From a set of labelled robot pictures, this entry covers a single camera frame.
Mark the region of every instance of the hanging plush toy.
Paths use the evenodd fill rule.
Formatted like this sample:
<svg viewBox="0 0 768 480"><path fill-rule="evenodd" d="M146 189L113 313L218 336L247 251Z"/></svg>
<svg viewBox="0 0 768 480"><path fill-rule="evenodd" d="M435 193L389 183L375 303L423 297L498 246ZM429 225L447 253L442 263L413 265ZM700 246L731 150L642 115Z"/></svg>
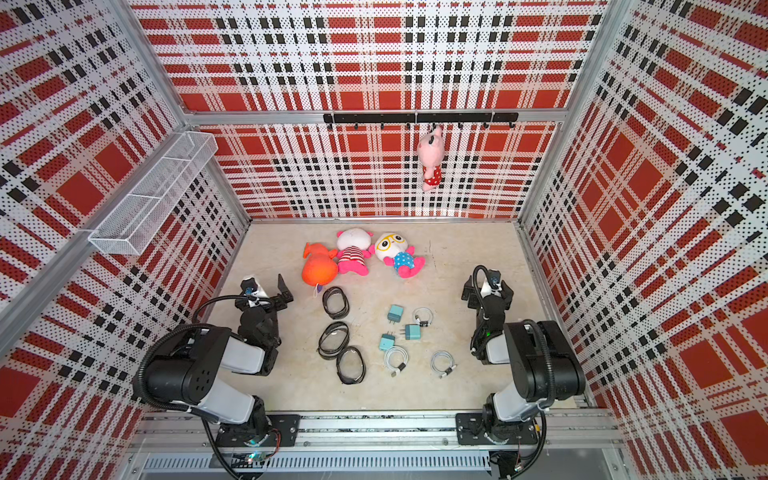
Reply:
<svg viewBox="0 0 768 480"><path fill-rule="evenodd" d="M440 165L442 165L442 159L445 157L445 142L442 139L442 128L437 127L427 135L424 135L419 140L416 153L419 156L419 161L422 162L422 170L424 172L422 190L428 192L440 185L442 180L442 168Z"/></svg>
<svg viewBox="0 0 768 480"><path fill-rule="evenodd" d="M308 243L304 247L306 262L301 271L302 280L314 287L331 283L336 278L336 274L339 273L339 266L331 260L337 253L338 250L335 248L328 251L321 243Z"/></svg>
<svg viewBox="0 0 768 480"><path fill-rule="evenodd" d="M414 257L413 247L398 233L384 233L376 241L376 256L387 266L395 267L402 278L415 276L424 266L424 257Z"/></svg>
<svg viewBox="0 0 768 480"><path fill-rule="evenodd" d="M368 267L364 259L371 257L368 251L371 246L373 233L362 228L350 228L336 234L336 248L339 249L339 273L355 272L368 275Z"/></svg>

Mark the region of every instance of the wire mesh basket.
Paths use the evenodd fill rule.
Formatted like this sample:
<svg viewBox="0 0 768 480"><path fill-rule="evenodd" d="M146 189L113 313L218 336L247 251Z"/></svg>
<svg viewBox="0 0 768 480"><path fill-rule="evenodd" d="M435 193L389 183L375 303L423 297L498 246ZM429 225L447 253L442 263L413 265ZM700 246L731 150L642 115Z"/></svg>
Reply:
<svg viewBox="0 0 768 480"><path fill-rule="evenodd" d="M179 134L88 239L102 253L141 255L217 148L212 134Z"/></svg>

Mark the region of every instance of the red and white plaid wall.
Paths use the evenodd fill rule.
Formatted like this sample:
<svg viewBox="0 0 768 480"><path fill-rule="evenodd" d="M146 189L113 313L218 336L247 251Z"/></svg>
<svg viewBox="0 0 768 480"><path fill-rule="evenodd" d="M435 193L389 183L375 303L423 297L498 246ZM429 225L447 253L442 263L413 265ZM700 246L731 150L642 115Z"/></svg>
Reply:
<svg viewBox="0 0 768 480"><path fill-rule="evenodd" d="M526 225L645 478L768 475L768 2L632 3Z"/></svg>
<svg viewBox="0 0 768 480"><path fill-rule="evenodd" d="M100 2L0 11L0 309L175 127Z"/></svg>
<svg viewBox="0 0 768 480"><path fill-rule="evenodd" d="M214 125L216 159L252 217L517 217L554 123L444 125L437 190L414 155L427 125Z"/></svg>
<svg viewBox="0 0 768 480"><path fill-rule="evenodd" d="M0 477L110 478L144 411L137 362L214 295L242 233L204 171L143 255L85 261L0 362Z"/></svg>
<svg viewBox="0 0 768 480"><path fill-rule="evenodd" d="M0 32L5 308L175 122L102 2L6 3ZM203 173L144 255L86 260L0 360L0 478L110 477L137 359L214 294L241 234Z"/></svg>
<svg viewBox="0 0 768 480"><path fill-rule="evenodd" d="M607 4L129 3L191 111L563 107Z"/></svg>

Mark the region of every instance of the orange plush toy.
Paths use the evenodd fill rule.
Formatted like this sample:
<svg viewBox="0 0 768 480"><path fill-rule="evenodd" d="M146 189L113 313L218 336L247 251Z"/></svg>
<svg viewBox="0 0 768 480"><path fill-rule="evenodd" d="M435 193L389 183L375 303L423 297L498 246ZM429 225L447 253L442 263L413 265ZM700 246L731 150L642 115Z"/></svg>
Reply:
<svg viewBox="0 0 768 480"><path fill-rule="evenodd" d="M339 273L339 266L331 260L339 251L337 249L328 250L321 243L307 244L304 247L304 270L301 271L301 278L308 285L318 287L333 282Z"/></svg>

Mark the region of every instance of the blue polka dot outfit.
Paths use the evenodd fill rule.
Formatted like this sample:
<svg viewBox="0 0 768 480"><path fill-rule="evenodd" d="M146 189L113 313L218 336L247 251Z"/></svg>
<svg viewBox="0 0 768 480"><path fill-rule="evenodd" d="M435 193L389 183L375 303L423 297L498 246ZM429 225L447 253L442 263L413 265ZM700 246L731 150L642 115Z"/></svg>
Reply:
<svg viewBox="0 0 768 480"><path fill-rule="evenodd" d="M403 265L407 266L408 268L415 268L415 264L413 263L413 255L408 252L398 253L395 255L394 261L395 270L399 269Z"/></svg>

